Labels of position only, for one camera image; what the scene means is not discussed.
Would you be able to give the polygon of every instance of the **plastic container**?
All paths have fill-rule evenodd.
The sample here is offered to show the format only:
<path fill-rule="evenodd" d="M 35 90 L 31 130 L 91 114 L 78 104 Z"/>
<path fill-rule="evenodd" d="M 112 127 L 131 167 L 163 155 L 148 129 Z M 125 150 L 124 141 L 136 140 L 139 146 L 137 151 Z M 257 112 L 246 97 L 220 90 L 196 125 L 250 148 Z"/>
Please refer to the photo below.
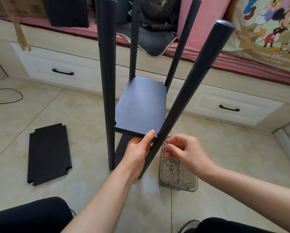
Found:
<path fill-rule="evenodd" d="M 160 154 L 159 178 L 160 186 L 173 189 L 195 192 L 198 188 L 198 178 L 187 170 L 178 158 L 164 159 L 164 154 Z"/>

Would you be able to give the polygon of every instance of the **tiled floor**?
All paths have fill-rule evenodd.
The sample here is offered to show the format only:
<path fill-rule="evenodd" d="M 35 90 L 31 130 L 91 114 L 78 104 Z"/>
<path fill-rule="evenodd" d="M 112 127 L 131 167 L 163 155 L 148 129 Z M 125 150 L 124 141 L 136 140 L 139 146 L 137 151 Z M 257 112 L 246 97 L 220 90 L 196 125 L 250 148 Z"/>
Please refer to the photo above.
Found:
<path fill-rule="evenodd" d="M 108 170 L 103 99 L 73 90 L 7 78 L 23 100 L 0 105 L 0 210 L 50 196 L 79 212 L 106 180 Z M 5 99 L 15 94 L 2 93 Z M 34 187 L 26 183 L 29 134 L 62 123 L 67 126 L 73 169 Z M 219 165 L 290 187 L 290 163 L 271 133 L 182 115 L 172 134 L 197 137 Z M 158 156 L 133 184 L 116 232 L 176 232 L 191 219 L 210 216 L 283 232 L 267 219 L 199 180 L 194 193 L 158 185 Z"/>

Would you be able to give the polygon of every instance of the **right hand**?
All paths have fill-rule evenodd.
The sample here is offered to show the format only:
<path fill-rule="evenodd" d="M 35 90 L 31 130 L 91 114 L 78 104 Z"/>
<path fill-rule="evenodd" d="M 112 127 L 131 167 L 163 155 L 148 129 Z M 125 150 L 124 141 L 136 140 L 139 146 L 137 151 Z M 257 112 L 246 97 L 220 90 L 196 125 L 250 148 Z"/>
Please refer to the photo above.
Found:
<path fill-rule="evenodd" d="M 217 167 L 195 137 L 177 134 L 165 142 L 166 145 L 162 149 L 162 152 L 166 153 L 164 157 L 177 157 L 189 171 L 201 179 Z"/>

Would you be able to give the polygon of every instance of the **hand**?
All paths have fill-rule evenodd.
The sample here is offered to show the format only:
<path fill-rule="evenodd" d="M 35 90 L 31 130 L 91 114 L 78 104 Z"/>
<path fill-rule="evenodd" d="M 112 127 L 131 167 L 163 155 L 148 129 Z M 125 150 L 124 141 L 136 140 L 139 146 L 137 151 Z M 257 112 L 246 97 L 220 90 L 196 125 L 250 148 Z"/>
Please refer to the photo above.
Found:
<path fill-rule="evenodd" d="M 134 137 L 127 144 L 126 152 L 120 164 L 131 171 L 133 180 L 136 180 L 143 170 L 145 158 L 151 148 L 154 136 L 155 131 L 151 130 L 143 139 Z"/>
<path fill-rule="evenodd" d="M 165 141 L 167 144 L 162 149 L 165 158 L 175 156 L 185 167 L 199 178 L 216 168 L 217 165 L 207 156 L 200 142 L 192 136 L 177 134 Z"/>

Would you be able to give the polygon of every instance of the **drawer handle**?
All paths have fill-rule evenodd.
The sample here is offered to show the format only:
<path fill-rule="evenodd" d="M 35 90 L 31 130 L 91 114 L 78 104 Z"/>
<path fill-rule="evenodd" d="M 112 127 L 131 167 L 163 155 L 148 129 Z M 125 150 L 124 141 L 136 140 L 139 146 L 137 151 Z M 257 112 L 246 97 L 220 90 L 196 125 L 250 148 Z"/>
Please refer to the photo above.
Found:
<path fill-rule="evenodd" d="M 229 108 L 226 108 L 226 107 L 224 107 L 223 105 L 219 105 L 219 107 L 220 108 L 222 108 L 222 109 L 225 109 L 225 110 L 232 110 L 232 111 L 236 111 L 236 112 L 239 112 L 240 111 L 240 109 L 229 109 Z"/>
<path fill-rule="evenodd" d="M 74 75 L 73 72 L 70 72 L 70 73 L 64 73 L 64 72 L 60 72 L 60 71 L 58 71 L 58 70 L 56 70 L 56 69 L 52 69 L 52 71 L 55 72 L 55 73 L 59 73 L 59 74 Z"/>

